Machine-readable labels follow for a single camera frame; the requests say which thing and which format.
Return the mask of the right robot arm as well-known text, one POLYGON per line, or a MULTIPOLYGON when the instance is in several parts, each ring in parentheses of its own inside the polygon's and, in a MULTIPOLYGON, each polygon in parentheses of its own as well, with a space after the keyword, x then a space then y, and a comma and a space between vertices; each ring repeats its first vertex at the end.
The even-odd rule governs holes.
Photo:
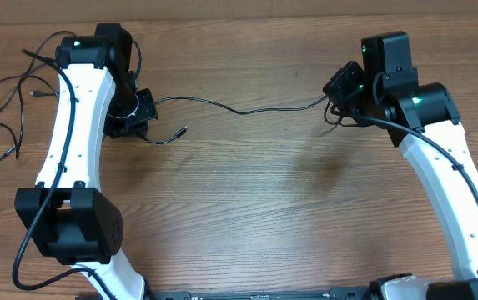
POLYGON ((460 112, 447 88, 421 85, 406 32, 361 41, 363 62, 348 62, 328 81, 325 112, 357 128, 386 130, 416 172, 445 235, 450 280, 410 273, 375 279, 361 299, 478 299, 478 171, 460 112))

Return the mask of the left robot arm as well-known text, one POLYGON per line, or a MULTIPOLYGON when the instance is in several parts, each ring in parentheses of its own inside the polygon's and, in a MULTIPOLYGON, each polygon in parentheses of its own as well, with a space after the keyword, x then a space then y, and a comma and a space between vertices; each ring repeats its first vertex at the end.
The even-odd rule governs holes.
POLYGON ((122 249, 123 217, 102 192, 104 137, 144 136, 158 114, 152 93, 130 70, 131 34, 100 23, 91 36, 66 37, 48 65, 59 77, 58 110, 47 157, 15 210, 23 242, 55 258, 67 274, 82 273, 102 299, 147 299, 146 279, 122 249))

